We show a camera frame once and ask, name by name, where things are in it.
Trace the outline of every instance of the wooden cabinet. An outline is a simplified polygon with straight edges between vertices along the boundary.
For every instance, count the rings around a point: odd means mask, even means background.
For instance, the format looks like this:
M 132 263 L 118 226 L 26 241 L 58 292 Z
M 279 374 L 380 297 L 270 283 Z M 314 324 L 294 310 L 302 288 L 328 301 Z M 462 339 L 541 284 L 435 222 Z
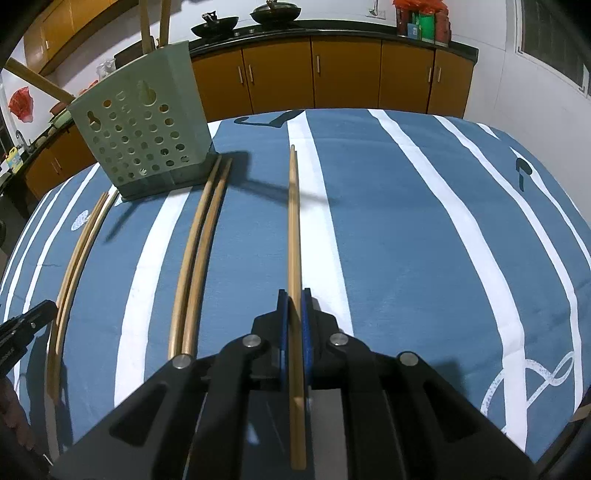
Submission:
M 316 108 L 377 108 L 381 42 L 312 39 Z
M 75 125 L 60 134 L 49 150 L 56 158 L 56 164 L 64 180 L 96 162 Z
M 314 108 L 310 40 L 242 50 L 253 113 Z
M 43 21 L 43 32 L 49 57 L 53 57 L 74 35 L 70 0 L 62 0 L 57 3 L 58 5 Z
M 437 50 L 427 113 L 462 118 L 468 102 L 473 69 L 474 64 L 470 60 Z
M 47 62 L 43 22 L 36 21 L 29 27 L 25 32 L 23 43 L 25 45 L 27 66 L 35 73 L 39 73 Z
M 111 0 L 72 0 L 74 32 L 78 32 L 113 3 Z
M 384 41 L 379 107 L 427 113 L 433 59 L 433 50 Z
M 232 50 L 193 62 L 193 72 L 208 122 L 252 115 L 242 50 Z
M 53 187 L 63 182 L 55 162 L 55 157 L 46 149 L 39 153 L 33 165 L 25 172 L 27 187 L 37 200 L 41 200 Z

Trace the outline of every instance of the striped tablecloth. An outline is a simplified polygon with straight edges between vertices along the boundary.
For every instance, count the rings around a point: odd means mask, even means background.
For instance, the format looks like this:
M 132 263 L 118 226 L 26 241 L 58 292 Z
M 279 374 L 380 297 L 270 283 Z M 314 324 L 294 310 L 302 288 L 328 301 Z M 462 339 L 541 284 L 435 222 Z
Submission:
M 374 351 L 419 353 L 539 458 L 590 383 L 591 231 L 576 207 L 525 148 L 485 125 L 361 109 L 297 114 L 210 124 L 216 149 L 235 162 L 198 356 L 249 332 L 287 285 L 295 144 L 303 286 Z M 517 158 L 531 174 L 516 170 Z M 2 279 L 2 320 L 57 297 L 81 226 L 109 189 L 95 165 L 40 202 Z M 176 190 L 108 214 L 67 331 L 62 447 L 165 363 L 200 194 Z M 44 330 L 13 372 L 40 438 L 46 341 Z

